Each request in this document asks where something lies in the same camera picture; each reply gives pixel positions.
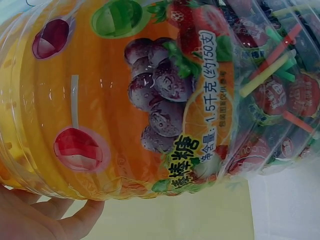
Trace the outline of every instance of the colorful lollipop stick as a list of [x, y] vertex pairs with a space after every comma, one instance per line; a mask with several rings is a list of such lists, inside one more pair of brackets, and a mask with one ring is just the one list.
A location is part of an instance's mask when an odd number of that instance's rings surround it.
[[319, 139], [319, 137], [320, 137], [319, 132], [317, 132], [317, 131], [315, 132], [315, 129], [312, 126], [310, 126], [309, 124], [307, 124], [306, 122], [304, 122], [300, 118], [296, 117], [291, 112], [284, 111], [282, 116], [284, 119], [288, 120], [289, 122], [293, 123], [294, 125], [298, 126], [299, 128], [305, 130], [306, 132], [308, 132], [310, 134], [314, 134], [314, 136], [313, 136], [314, 139]]
[[296, 81], [296, 77], [295, 75], [289, 73], [289, 72], [286, 72], [286, 71], [283, 71], [281, 68], [279, 68], [275, 73], [274, 75], [278, 76], [279, 78], [281, 79], [286, 79], [292, 83], [294, 83]]
[[277, 43], [281, 43], [281, 41], [283, 40], [283, 37], [269, 26], [265, 28], [265, 34], [267, 34], [269, 38]]
[[78, 84], [79, 84], [79, 75], [72, 75], [71, 76], [71, 119], [72, 119], [72, 127], [75, 129], [79, 129]]
[[292, 68], [294, 65], [297, 64], [297, 60], [295, 58], [291, 58], [287, 61], [283, 66], [280, 68], [281, 71], [287, 71], [288, 69]]
[[291, 31], [285, 36], [282, 42], [276, 47], [276, 49], [267, 57], [267, 59], [259, 66], [259, 68], [253, 72], [250, 79], [255, 78], [259, 73], [262, 73], [271, 63], [273, 63], [287, 48], [288, 45], [296, 38], [296, 36], [302, 30], [302, 26], [297, 23]]
[[275, 17], [280, 17], [280, 16], [287, 15], [287, 14], [290, 14], [295, 11], [303, 11], [303, 10], [313, 9], [316, 7], [320, 7], [320, 4], [318, 1], [310, 2], [308, 4], [302, 4], [302, 5], [298, 5], [298, 6], [291, 6], [291, 7], [284, 8], [284, 9], [281, 9], [278, 11], [274, 11], [272, 13], [272, 15]]
[[248, 82], [242, 89], [240, 89], [240, 95], [245, 98], [252, 93], [259, 85], [263, 84], [272, 74], [274, 74], [282, 65], [284, 65], [289, 58], [297, 54], [296, 50], [286, 52], [273, 64], [267, 67], [261, 74], [256, 76], [250, 82]]

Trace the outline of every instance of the yellow lollipop stick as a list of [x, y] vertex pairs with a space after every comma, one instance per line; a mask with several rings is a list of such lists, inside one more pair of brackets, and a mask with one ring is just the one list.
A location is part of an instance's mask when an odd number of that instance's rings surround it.
[[277, 59], [273, 64], [267, 67], [262, 73], [248, 82], [240, 89], [241, 97], [245, 98], [252, 93], [259, 85], [263, 84], [272, 74], [274, 74], [281, 66], [283, 66], [290, 58], [297, 54], [296, 50], [291, 50]]
[[320, 3], [318, 1], [313, 1], [310, 2], [308, 4], [302, 4], [302, 5], [298, 5], [298, 6], [291, 6], [288, 8], [284, 8], [278, 11], [274, 11], [272, 13], [272, 15], [274, 17], [280, 17], [280, 16], [284, 16], [286, 14], [290, 14], [292, 12], [295, 11], [303, 11], [303, 10], [308, 10], [308, 9], [314, 9], [314, 8], [319, 8], [320, 7]]

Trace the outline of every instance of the human hand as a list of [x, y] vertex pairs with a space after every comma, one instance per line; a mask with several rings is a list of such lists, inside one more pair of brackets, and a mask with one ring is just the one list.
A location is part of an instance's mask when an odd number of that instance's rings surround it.
[[40, 196], [23, 190], [8, 190], [0, 184], [0, 239], [80, 240], [92, 230], [104, 202], [88, 200], [74, 216], [61, 219], [73, 200]]

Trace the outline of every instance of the white surface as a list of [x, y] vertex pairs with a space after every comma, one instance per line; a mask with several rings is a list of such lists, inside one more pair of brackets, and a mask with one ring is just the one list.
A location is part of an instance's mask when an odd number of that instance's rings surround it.
[[[67, 216], [82, 205], [77, 201]], [[254, 240], [248, 183], [177, 197], [108, 200], [85, 240]]]
[[320, 240], [320, 160], [249, 186], [255, 240]]

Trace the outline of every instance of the red lollipop illustration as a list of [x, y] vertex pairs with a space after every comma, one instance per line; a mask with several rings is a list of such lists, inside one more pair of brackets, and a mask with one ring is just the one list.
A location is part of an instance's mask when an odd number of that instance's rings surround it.
[[80, 0], [67, 15], [49, 21], [35, 36], [32, 52], [37, 59], [47, 59], [64, 49], [75, 31], [76, 23], [73, 16], [84, 1]]
[[96, 172], [109, 161], [110, 152], [105, 141], [78, 123], [79, 76], [71, 77], [72, 127], [63, 130], [53, 144], [55, 155], [69, 169], [77, 172]]

